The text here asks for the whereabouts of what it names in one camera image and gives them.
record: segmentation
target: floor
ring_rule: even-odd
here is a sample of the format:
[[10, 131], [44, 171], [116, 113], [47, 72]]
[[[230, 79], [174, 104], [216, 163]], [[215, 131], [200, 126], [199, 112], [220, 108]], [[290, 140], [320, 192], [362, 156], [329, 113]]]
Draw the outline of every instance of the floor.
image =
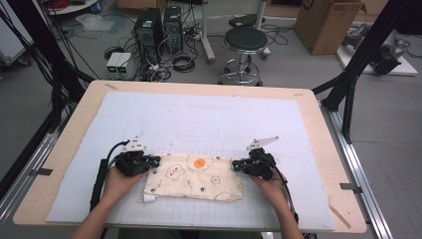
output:
[[[108, 20], [115, 21], [107, 32], [84, 32], [75, 16], [60, 19], [71, 32], [70, 40], [101, 79], [108, 79], [104, 52], [107, 48], [124, 43], [130, 37], [133, 23], [115, 14], [113, 7], [102, 11]], [[226, 50], [221, 34], [230, 29], [232, 16], [209, 20], [210, 43], [216, 61], [208, 65], [203, 48], [196, 44], [199, 55], [191, 73], [172, 73], [168, 83], [216, 84], [221, 66], [235, 55]], [[294, 19], [268, 18], [264, 27], [273, 24], [290, 27]], [[281, 44], [270, 45], [271, 56], [266, 60], [254, 56], [261, 70], [264, 87], [312, 89], [336, 77], [342, 67], [334, 55], [311, 56], [294, 31], [281, 33]], [[409, 51], [422, 54], [422, 39], [403, 36], [411, 43]], [[404, 58], [422, 72], [422, 60]], [[94, 75], [77, 57], [79, 68]], [[14, 64], [0, 73], [0, 177], [3, 177], [19, 156], [39, 125], [51, 110], [51, 87], [45, 82], [37, 66]], [[324, 99], [327, 93], [316, 97]], [[351, 140], [357, 152], [373, 193], [384, 214], [393, 237], [419, 238], [422, 234], [422, 75], [415, 77], [376, 76], [362, 74], [357, 82]], [[57, 238], [68, 236], [72, 227], [22, 227], [14, 225], [12, 216], [2, 222], [0, 238]], [[110, 230], [107, 238], [115, 238]], [[364, 234], [323, 234], [318, 238], [376, 238], [368, 225]]]

